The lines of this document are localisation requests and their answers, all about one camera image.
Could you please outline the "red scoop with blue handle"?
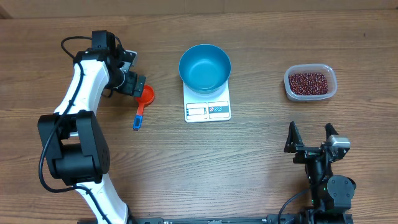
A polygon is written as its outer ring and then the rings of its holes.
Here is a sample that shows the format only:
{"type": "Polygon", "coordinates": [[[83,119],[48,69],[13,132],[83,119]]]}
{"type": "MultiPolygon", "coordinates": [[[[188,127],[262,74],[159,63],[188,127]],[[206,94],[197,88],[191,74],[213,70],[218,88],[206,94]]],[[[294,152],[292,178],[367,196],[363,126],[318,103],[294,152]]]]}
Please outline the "red scoop with blue handle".
{"type": "Polygon", "coordinates": [[[136,115],[133,122],[133,130],[138,131],[143,121],[144,108],[155,99],[155,91],[150,85],[144,85],[141,97],[135,98],[138,103],[136,115]]]}

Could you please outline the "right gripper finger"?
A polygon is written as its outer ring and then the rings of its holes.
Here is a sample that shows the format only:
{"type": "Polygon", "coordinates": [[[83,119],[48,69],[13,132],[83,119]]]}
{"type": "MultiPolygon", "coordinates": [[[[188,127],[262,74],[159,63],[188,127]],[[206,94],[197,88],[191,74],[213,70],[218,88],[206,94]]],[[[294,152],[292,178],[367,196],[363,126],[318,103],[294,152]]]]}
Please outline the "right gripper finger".
{"type": "Polygon", "coordinates": [[[335,130],[335,128],[331,123],[327,123],[325,125],[325,134],[326,134],[326,140],[328,140],[330,136],[338,135],[338,132],[335,130]]]}
{"type": "Polygon", "coordinates": [[[289,133],[284,147],[284,152],[295,153],[297,152],[298,147],[303,147],[303,140],[298,127],[295,122],[292,121],[289,124],[289,133]]]}

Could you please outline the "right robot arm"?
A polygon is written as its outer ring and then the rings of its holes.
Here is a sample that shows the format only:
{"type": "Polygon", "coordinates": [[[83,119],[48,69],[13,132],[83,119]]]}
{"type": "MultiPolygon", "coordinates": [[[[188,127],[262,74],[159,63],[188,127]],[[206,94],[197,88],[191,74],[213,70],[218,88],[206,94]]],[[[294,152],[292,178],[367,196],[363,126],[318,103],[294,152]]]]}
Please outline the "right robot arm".
{"type": "Polygon", "coordinates": [[[325,125],[326,141],[318,147],[306,146],[299,129],[292,121],[284,147],[287,153],[295,154],[293,163],[303,164],[309,187],[288,199],[277,214],[278,223],[353,223],[351,209],[356,183],[343,175],[335,175],[331,164],[342,160],[350,150],[351,142],[339,135],[332,124],[325,125]],[[296,198],[310,193],[312,205],[298,214],[283,214],[286,206],[296,198]]]}

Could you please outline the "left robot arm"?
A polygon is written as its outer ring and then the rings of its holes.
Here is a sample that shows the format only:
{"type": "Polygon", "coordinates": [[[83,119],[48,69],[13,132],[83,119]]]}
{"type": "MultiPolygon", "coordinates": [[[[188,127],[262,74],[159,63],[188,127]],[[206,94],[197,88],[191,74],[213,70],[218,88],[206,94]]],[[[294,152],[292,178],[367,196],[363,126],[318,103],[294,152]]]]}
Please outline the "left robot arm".
{"type": "Polygon", "coordinates": [[[109,177],[109,147],[96,112],[105,89],[132,96],[139,104],[133,123],[138,130],[155,93],[145,76],[130,70],[137,54],[124,49],[118,37],[97,30],[89,40],[91,47],[72,58],[74,75],[62,103],[38,120],[43,146],[39,181],[52,193],[77,191],[95,214],[95,223],[135,223],[109,177]]]}

